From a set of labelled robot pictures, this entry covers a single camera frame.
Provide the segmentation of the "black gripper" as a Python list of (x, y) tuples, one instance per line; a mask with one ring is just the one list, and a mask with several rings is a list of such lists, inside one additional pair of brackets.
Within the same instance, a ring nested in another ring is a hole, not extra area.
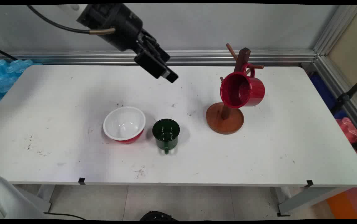
[(154, 78), (163, 77), (171, 83), (178, 75), (167, 66), (170, 55), (164, 51), (157, 40), (143, 28), (142, 20), (124, 4), (88, 4), (77, 19), (79, 24), (91, 30), (115, 28), (113, 34), (99, 35), (119, 51), (128, 49), (136, 51), (140, 34), (147, 51), (142, 51), (134, 57), (134, 62)]

